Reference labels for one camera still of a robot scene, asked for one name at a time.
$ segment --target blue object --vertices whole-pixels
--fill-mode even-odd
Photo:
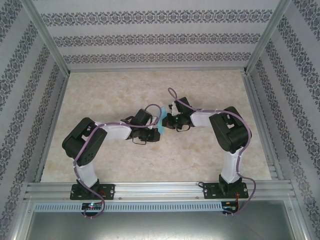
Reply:
[[[167,111],[165,109],[165,107],[161,107],[161,111],[162,111],[162,114],[161,114],[161,117],[160,117],[160,120],[158,121],[158,123],[156,124],[156,127],[158,128],[158,132],[160,134],[163,134],[164,131],[165,131],[165,127],[162,126],[162,120],[167,116]]]

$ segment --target ventilated metal strip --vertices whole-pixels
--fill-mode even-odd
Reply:
[[[78,213],[81,202],[36,203],[35,213]],[[222,211],[220,201],[203,202],[107,202],[105,212],[137,213],[137,212],[208,212]]]

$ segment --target patterned wallpaper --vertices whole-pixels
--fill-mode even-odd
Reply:
[[[319,13],[316,0],[293,0],[251,73],[311,239],[320,239]]]
[[[279,0],[35,0],[71,70],[245,67]]]
[[[33,182],[65,77],[18,0],[0,3],[0,240]]]

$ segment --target mounting plate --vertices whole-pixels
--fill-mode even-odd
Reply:
[[[114,184],[99,184],[97,190],[104,200],[113,200],[115,196],[115,185]],[[88,194],[87,190],[79,184],[73,184],[70,193],[70,200],[100,200],[100,198],[93,193]]]
[[[227,195],[224,195],[219,188],[218,182],[203,183],[204,199],[235,199],[236,192],[239,194],[239,199],[247,199],[249,197],[247,185],[242,182],[239,187],[233,191],[230,191]]]

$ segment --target marble floor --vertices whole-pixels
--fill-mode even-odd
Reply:
[[[252,131],[241,173],[271,179],[241,73],[228,70],[71,73],[41,181],[75,182],[72,161],[61,146],[82,118],[119,121],[151,103],[168,109],[173,101],[168,87],[195,108],[234,106]],[[158,113],[157,108],[148,111]],[[104,142],[94,159],[101,182],[217,181],[222,166],[223,150],[209,127],[180,133],[166,128],[159,142],[147,145]]]

